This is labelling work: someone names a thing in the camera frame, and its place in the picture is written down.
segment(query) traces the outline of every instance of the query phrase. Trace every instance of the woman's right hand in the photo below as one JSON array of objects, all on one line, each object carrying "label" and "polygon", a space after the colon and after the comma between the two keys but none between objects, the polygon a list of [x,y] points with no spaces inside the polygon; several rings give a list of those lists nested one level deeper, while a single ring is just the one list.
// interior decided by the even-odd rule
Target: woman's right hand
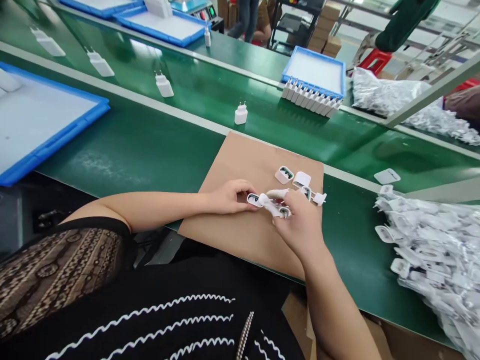
[{"label": "woman's right hand", "polygon": [[289,206],[291,216],[274,217],[273,222],[280,236],[303,263],[317,258],[319,252],[328,252],[322,235],[322,216],[318,208],[308,201],[299,190],[289,190],[284,202]]}]

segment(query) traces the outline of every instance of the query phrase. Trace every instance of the person's hand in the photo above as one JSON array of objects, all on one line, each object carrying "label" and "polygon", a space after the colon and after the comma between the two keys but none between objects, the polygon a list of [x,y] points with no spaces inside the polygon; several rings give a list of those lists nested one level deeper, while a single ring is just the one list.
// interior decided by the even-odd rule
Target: person's hand
[{"label": "person's hand", "polygon": [[246,202],[249,193],[257,193],[250,181],[243,179],[227,181],[217,190],[208,194],[210,210],[215,214],[257,211],[258,207]]},{"label": "person's hand", "polygon": [[274,217],[273,222],[280,236],[298,256],[300,261],[317,257],[319,252],[328,251],[322,235],[322,218],[315,205],[299,190],[289,190],[284,196],[291,216]]}]

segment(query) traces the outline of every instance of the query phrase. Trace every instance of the red stool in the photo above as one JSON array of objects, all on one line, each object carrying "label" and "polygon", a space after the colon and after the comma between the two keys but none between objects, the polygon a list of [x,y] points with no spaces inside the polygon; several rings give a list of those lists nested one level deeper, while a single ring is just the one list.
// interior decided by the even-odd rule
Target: red stool
[{"label": "red stool", "polygon": [[368,69],[375,76],[378,76],[382,72],[382,69],[389,63],[391,58],[391,52],[383,52],[375,48],[366,56],[365,60],[363,60],[358,67]]}]

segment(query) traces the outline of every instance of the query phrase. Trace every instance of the cardboard sheet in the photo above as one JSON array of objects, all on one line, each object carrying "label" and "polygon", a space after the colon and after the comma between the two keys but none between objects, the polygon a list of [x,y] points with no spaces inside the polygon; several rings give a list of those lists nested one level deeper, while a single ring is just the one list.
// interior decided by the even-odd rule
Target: cardboard sheet
[{"label": "cardboard sheet", "polygon": [[[259,194],[272,189],[296,190],[291,181],[282,185],[274,177],[281,166],[294,173],[309,174],[312,192],[323,193],[321,162],[232,132],[225,138],[199,192],[209,193],[234,179],[249,180]],[[317,211],[321,217],[322,208],[317,207]],[[277,272],[305,279],[300,260],[282,240],[272,224],[272,215],[265,209],[194,216],[182,222],[178,233]]]}]

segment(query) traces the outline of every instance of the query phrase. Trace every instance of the workbench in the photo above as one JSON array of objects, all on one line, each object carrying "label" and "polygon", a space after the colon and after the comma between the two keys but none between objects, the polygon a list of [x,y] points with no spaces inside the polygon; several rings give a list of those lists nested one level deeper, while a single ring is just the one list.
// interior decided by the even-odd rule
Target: workbench
[{"label": "workbench", "polygon": [[[13,0],[0,2],[0,61],[106,97],[111,106],[37,171],[95,197],[131,191],[197,192],[225,129],[340,169],[325,171],[323,234],[357,306],[452,346],[421,298],[397,284],[397,275],[390,271],[393,247],[382,243],[374,230],[385,216],[372,209],[376,194],[355,179],[373,180],[374,173],[391,167],[402,177],[395,188],[413,191],[463,180],[479,167],[478,160],[347,112],[328,120],[280,100],[281,91],[265,81],[70,12],[44,4],[40,8],[33,0],[17,1],[24,7]],[[52,36],[67,57],[49,56],[30,33],[32,25]],[[115,77],[100,78],[84,44],[108,61]],[[199,40],[189,50],[277,80],[288,60],[217,33],[212,33],[210,49]],[[159,70],[170,79],[174,97],[160,96],[153,76]],[[247,123],[235,126],[234,111],[245,100]],[[353,180],[342,179],[349,173]]]},{"label": "workbench", "polygon": [[[375,173],[392,168],[402,178],[395,189],[408,193],[477,175],[475,169],[480,162],[475,158],[348,112],[339,111],[329,120],[281,100],[281,90],[264,80],[185,56],[140,35],[120,32],[34,0],[5,0],[0,4],[0,42],[362,179],[374,182]],[[46,53],[30,26],[42,28],[53,37],[67,57],[54,58]],[[187,50],[272,82],[280,80],[286,56],[215,32],[211,38],[210,48],[200,39]],[[84,47],[98,51],[116,76],[101,78]],[[167,75],[174,97],[161,97],[154,71]],[[248,122],[237,126],[232,119],[240,101],[247,103]]]}]

